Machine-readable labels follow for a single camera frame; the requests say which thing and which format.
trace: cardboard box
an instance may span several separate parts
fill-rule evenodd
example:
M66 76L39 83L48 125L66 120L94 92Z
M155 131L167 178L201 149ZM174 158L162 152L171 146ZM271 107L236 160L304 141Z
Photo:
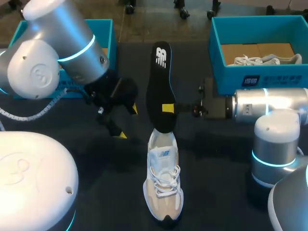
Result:
M301 15L214 17L208 50L220 95L237 89L307 88L308 24ZM228 66L235 57L302 56L302 64Z
M259 57L274 54L282 58L294 56L290 43L260 43L260 44L225 44L221 45L226 65L234 64L236 57L248 58Z

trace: white sneaker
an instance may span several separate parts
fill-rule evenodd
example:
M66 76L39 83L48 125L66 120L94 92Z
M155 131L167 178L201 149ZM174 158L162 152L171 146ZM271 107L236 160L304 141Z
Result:
M250 66L250 65L261 65L262 61L259 57L248 58L246 55L244 57L236 57L234 59L234 64L228 66Z
M262 59L263 64L267 64L268 62L271 62L272 60L275 60L276 64L302 64L302 56L300 54L296 54L291 58L281 58L277 57L274 54L270 54L268 56L263 57Z
M280 64L302 64L302 56L296 54L291 58L281 58L274 54L270 54L263 58L253 57L248 58L246 55L244 57L237 57L234 59L234 64L229 66L249 66L249 65L280 65Z
M143 194L151 214L159 221L175 221L183 209L177 141L173 133L156 129L148 143L147 178Z

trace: shoelace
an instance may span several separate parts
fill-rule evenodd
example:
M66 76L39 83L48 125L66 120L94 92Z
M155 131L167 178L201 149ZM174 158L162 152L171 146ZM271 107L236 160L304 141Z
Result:
M262 60L259 57L248 58L246 55L244 57L237 57L234 59L234 65L261 65Z
M175 172L171 172L170 170L167 170L167 171L161 171L158 175L155 175L153 173L152 168L150 168L152 179L155 181L154 187L155 187L155 192L156 192L157 197L161 198L165 196L171 196L178 192L177 186L178 186L178 178L180 175L181 168L177 165L175 166L174 169L175 169ZM173 180L169 181L169 180L160 178L160 176L163 173L170 174Z

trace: cable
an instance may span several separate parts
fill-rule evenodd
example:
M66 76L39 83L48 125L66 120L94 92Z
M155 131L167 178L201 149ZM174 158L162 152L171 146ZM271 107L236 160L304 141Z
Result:
M300 147L297 147L297 152L298 152L298 154L300 154L300 155L305 155L305 154L303 153L303 151L300 149Z
M38 118L41 118L43 115L45 115L47 112L49 112L49 110L61 99L63 98L63 96L65 96L67 94L68 89L65 88L59 95L57 95L42 111L40 111L39 113L29 116L29 117L21 117L21 116L16 116L16 115L12 115L6 111L4 111L2 108L0 108L0 114L2 114L3 116L12 119L12 120L16 120L16 121L21 121L21 122L28 122L28 121L32 121L32 120L36 120ZM5 128L3 126L3 124L0 121L0 130L1 131L5 131Z

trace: black insole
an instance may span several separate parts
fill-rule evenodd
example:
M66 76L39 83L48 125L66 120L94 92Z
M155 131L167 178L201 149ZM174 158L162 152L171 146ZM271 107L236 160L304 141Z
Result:
M170 85L171 62L170 45L163 41L155 43L151 53L146 108L151 123L161 133L172 132L177 120L177 115L172 110L176 100Z

